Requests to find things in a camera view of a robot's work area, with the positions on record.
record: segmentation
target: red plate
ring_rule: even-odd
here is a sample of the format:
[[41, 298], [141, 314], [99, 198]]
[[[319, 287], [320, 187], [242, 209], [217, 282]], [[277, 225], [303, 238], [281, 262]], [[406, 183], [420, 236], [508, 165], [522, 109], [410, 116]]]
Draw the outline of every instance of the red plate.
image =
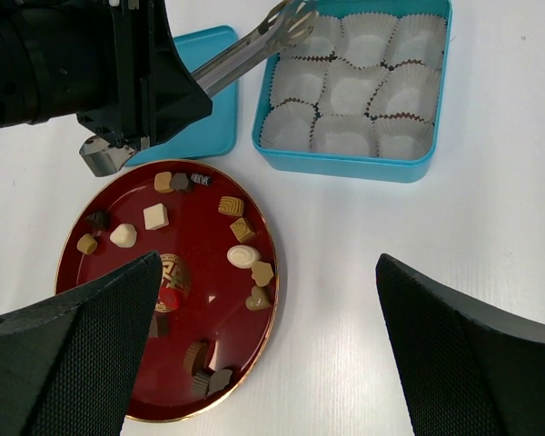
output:
[[[164, 171], [209, 175], [213, 183], [195, 185], [191, 193], [158, 193], [154, 177]], [[244, 218], [256, 233], [246, 244], [256, 248], [262, 260], [277, 271], [271, 235], [253, 200], [230, 177], [192, 161], [149, 163], [115, 179], [84, 209], [66, 242], [56, 293], [97, 279], [151, 250], [163, 256], [162, 287], [171, 283], [172, 288], [162, 293], [170, 299], [169, 306], [158, 298], [156, 312], [167, 312], [170, 331], [167, 337], [150, 338], [145, 345], [129, 405], [131, 418], [177, 421], [200, 413], [238, 387], [263, 352], [273, 326], [278, 279], [266, 287], [271, 308], [258, 312], [246, 309], [254, 280], [251, 270], [235, 268], [226, 258], [228, 250], [240, 243], [230, 228], [237, 218], [218, 213], [218, 203], [225, 195], [244, 201]], [[146, 231], [143, 209], [157, 203], [167, 208], [170, 224]], [[134, 248], [115, 246], [109, 241], [111, 232], [92, 232], [84, 218], [97, 210], [109, 212], [110, 231], [119, 223], [135, 226]], [[89, 232], [98, 247], [85, 256], [76, 244]], [[207, 398], [192, 393], [193, 378], [183, 368], [186, 350], [196, 341], [211, 344], [208, 362], [212, 370], [233, 369], [228, 388]]]

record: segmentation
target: white paper cup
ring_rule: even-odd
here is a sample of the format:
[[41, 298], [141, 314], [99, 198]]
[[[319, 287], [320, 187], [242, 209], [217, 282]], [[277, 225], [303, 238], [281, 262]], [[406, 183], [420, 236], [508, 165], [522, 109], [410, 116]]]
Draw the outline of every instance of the white paper cup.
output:
[[318, 16], [309, 37], [300, 45], [281, 52], [281, 58], [328, 59], [342, 39], [342, 22], [334, 16]]
[[289, 102], [275, 107], [264, 120], [261, 147], [309, 152], [314, 119], [315, 109], [310, 104]]
[[343, 38], [335, 55], [360, 68], [381, 64], [397, 24], [393, 15], [348, 15], [342, 19]]
[[430, 151], [434, 139], [431, 123], [408, 117], [379, 118], [373, 131], [378, 155], [384, 159], [415, 161]]
[[278, 106], [287, 100], [317, 104], [326, 69], [326, 62], [281, 59], [272, 76], [271, 106]]
[[435, 15], [404, 16], [386, 50], [385, 62], [396, 66], [420, 61], [436, 70], [442, 67], [446, 20]]
[[363, 115], [388, 73], [383, 66], [360, 69], [339, 59], [331, 62], [325, 75], [319, 112]]
[[312, 130], [312, 151], [319, 154], [377, 156], [372, 121], [363, 115], [325, 115]]
[[393, 70], [370, 103], [370, 115], [410, 114], [424, 121], [436, 115], [441, 74], [421, 64]]

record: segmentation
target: blue lid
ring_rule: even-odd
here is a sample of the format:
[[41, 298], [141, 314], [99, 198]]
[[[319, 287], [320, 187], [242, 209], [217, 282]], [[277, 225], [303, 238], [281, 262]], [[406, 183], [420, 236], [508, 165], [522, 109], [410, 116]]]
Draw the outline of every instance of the blue lid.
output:
[[[186, 68], [193, 71], [238, 41], [238, 36], [231, 27], [222, 25], [173, 41]], [[236, 144], [237, 120], [238, 83], [234, 82], [213, 98], [212, 115], [189, 125], [167, 143], [138, 153], [126, 166], [227, 154]]]

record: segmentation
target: white chocolate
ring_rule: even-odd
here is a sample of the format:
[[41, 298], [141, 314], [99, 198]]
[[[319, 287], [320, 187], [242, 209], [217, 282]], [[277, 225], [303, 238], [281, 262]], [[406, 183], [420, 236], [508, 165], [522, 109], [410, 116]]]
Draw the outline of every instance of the white chocolate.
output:
[[228, 262], [236, 268], [249, 270], [255, 263], [261, 260], [261, 254], [255, 248], [248, 245], [236, 245], [226, 255]]
[[170, 222], [167, 219], [167, 209], [161, 203], [144, 209], [145, 230], [157, 230]]
[[137, 231], [132, 224], [119, 224], [109, 239], [120, 248], [131, 248], [137, 241]]

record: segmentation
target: tabletop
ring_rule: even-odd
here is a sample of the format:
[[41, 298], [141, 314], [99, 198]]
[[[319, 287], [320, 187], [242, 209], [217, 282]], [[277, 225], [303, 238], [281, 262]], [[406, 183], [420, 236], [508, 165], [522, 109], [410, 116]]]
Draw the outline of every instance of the tabletop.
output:
[[[277, 0], [167, 0], [174, 35], [245, 35]], [[245, 383], [189, 421], [124, 435], [411, 435], [375, 288], [389, 253], [545, 323], [545, 0], [454, 0], [438, 150], [424, 179], [273, 170], [250, 133], [263, 76], [241, 82], [238, 143], [205, 161], [262, 207], [279, 252], [272, 338]], [[78, 155], [73, 117], [0, 130], [0, 313], [52, 295], [65, 238], [108, 179]]]

